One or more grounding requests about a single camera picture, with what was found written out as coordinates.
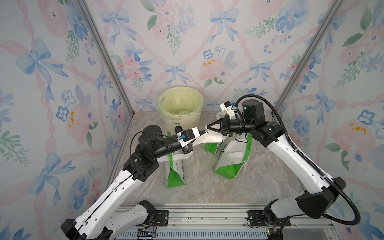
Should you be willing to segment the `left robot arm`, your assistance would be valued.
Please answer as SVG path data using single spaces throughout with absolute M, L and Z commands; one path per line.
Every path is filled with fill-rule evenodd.
M 114 240 L 121 233 L 138 225 L 150 225 L 156 208 L 147 200 L 133 209 L 115 216 L 116 210 L 159 167 L 158 159 L 177 151 L 188 154 L 192 142 L 200 137 L 197 128 L 166 136 L 157 125 L 150 125 L 136 134 L 139 144 L 123 165 L 116 179 L 91 207 L 76 219 L 67 219 L 61 230 L 69 240 Z

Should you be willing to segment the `aluminium corner post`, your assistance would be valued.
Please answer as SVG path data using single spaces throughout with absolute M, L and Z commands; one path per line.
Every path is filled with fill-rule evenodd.
M 337 15 L 341 11 L 341 7 L 345 1 L 343 0 L 334 0 L 331 1 L 331 5 L 329 7 L 329 10 L 326 12 L 323 22 L 319 25 L 317 28 L 317 31 L 315 32 L 313 39 L 310 41 L 306 51 L 304 52 L 301 61 L 298 64 L 297 69 L 293 72 L 291 78 L 289 79 L 287 85 L 285 86 L 282 94 L 278 98 L 278 101 L 275 105 L 275 108 L 277 111 L 283 108 L 283 104 L 285 103 L 285 100 L 289 96 L 290 92 L 294 88 L 296 82 L 298 81 L 299 77 L 301 76 L 302 72 L 304 71 L 307 64 L 310 62 L 313 54 L 316 52 L 320 42 L 322 39 L 327 35 L 327 32 L 329 28 L 331 27 L 333 21 L 336 19 Z
M 95 45 L 99 51 L 99 54 L 101 55 L 102 60 L 104 61 L 106 68 L 108 72 L 110 73 L 112 80 L 114 84 L 116 85 L 118 93 L 121 95 L 123 104 L 127 108 L 130 117 L 132 118 L 134 116 L 133 108 L 129 102 L 128 96 L 125 93 L 124 86 L 121 83 L 117 71 L 115 70 L 115 67 L 113 66 L 113 62 L 109 56 L 108 50 L 103 42 L 102 36 L 100 34 L 100 31 L 98 30 L 96 23 L 94 21 L 94 18 L 88 8 L 88 5 L 86 1 L 83 0 L 75 0 L 75 5 L 79 9 L 80 14 L 84 18 L 86 27 L 89 29 L 91 36 L 94 39 Z

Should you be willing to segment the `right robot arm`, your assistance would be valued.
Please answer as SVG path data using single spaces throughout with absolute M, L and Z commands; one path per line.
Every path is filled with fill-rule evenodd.
M 244 95 L 235 105 L 226 102 L 221 105 L 224 116 L 208 124 L 207 131 L 230 137 L 246 134 L 276 154 L 304 185 L 304 191 L 297 196 L 276 199 L 265 206 L 264 216 L 269 225 L 302 215 L 313 219 L 325 217 L 340 223 L 340 219 L 326 211 L 338 197 L 350 201 L 343 191 L 346 182 L 325 173 L 307 157 L 291 139 L 279 115 L 276 115 L 276 122 L 267 121 L 264 105 L 277 113 L 269 101 L 258 95 Z

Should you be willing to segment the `right aluminium corner post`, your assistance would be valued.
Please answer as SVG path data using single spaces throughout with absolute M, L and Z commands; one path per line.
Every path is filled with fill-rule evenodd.
M 322 39 L 327 35 L 327 32 L 329 28 L 331 27 L 333 21 L 336 19 L 337 15 L 341 11 L 341 7 L 345 1 L 343 0 L 334 0 L 331 1 L 331 5 L 329 7 L 329 10 L 326 12 L 323 22 L 319 25 L 317 28 L 317 31 L 315 32 L 313 39 L 310 41 L 306 51 L 304 52 L 301 61 L 298 64 L 297 69 L 293 72 L 291 78 L 289 79 L 287 85 L 285 86 L 282 94 L 278 98 L 278 101 L 275 105 L 275 108 L 277 111 L 283 108 L 283 104 L 285 103 L 285 100 L 289 96 L 290 92 L 294 88 L 296 82 L 298 81 L 299 77 L 301 76 L 302 72 L 304 71 L 307 64 L 310 62 L 313 54 L 316 52 L 320 42 Z

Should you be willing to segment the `cream plastic trash bin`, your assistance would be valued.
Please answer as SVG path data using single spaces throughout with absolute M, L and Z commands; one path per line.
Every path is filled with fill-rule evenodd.
M 174 87 L 160 95 L 158 112 L 165 121 L 167 131 L 174 134 L 176 126 L 184 130 L 199 126 L 203 103 L 203 96 L 197 90 Z

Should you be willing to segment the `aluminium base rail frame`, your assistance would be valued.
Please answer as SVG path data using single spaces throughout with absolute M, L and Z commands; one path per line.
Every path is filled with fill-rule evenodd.
M 115 216 L 136 205 L 119 207 Z M 269 225 L 264 207 L 253 204 L 164 204 L 156 208 L 150 225 L 138 225 L 121 233 L 115 240 L 130 239 L 189 239 L 189 240 L 338 240 L 334 224 L 326 219 L 306 215 L 282 219 Z

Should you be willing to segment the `green white paper bag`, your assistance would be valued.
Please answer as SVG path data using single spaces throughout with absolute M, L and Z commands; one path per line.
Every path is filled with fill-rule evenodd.
M 220 118 L 223 118 L 226 115 L 224 112 L 217 113 L 216 117 L 217 120 Z M 210 152 L 213 155 L 216 155 L 220 146 L 224 143 L 224 141 L 228 138 L 228 136 L 222 136 L 222 142 L 221 143 L 205 143 L 203 146 L 203 149 Z
M 170 132 L 167 132 L 165 138 L 173 138 L 178 142 L 182 143 L 177 139 L 177 135 L 171 136 Z M 185 185 L 185 176 L 184 176 L 184 167 L 183 160 L 186 160 L 192 156 L 192 153 L 184 155 L 181 150 L 168 154 L 166 156 L 156 158 L 159 162 L 165 162 L 165 170 L 166 170 L 166 186 L 167 188 L 173 188 Z
M 251 134 L 241 134 L 235 138 L 226 137 L 218 148 L 218 161 L 214 173 L 226 179 L 235 178 L 247 165 L 253 138 Z

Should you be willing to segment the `white paper receipt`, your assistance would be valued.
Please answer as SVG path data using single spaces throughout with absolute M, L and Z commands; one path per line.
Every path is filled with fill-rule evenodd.
M 193 147 L 206 143 L 222 143 L 223 136 L 220 133 L 211 130 L 199 131 L 200 136 L 192 142 Z

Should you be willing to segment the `left aluminium corner post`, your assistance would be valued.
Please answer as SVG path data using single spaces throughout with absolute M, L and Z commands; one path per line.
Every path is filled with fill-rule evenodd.
M 125 93 L 124 86 L 121 83 L 117 71 L 115 70 L 115 67 L 113 66 L 113 62 L 109 56 L 108 50 L 103 42 L 102 36 L 100 34 L 100 31 L 98 30 L 96 23 L 94 21 L 94 18 L 88 8 L 88 5 L 86 1 L 83 0 L 75 0 L 75 5 L 79 9 L 80 14 L 84 18 L 86 27 L 89 29 L 91 36 L 94 39 L 95 45 L 99 51 L 99 54 L 101 55 L 102 60 L 104 61 L 106 68 L 108 72 L 110 73 L 112 80 L 114 84 L 116 85 L 118 93 L 121 95 L 123 104 L 127 108 L 130 117 L 132 118 L 134 116 L 133 108 L 129 102 L 128 96 Z

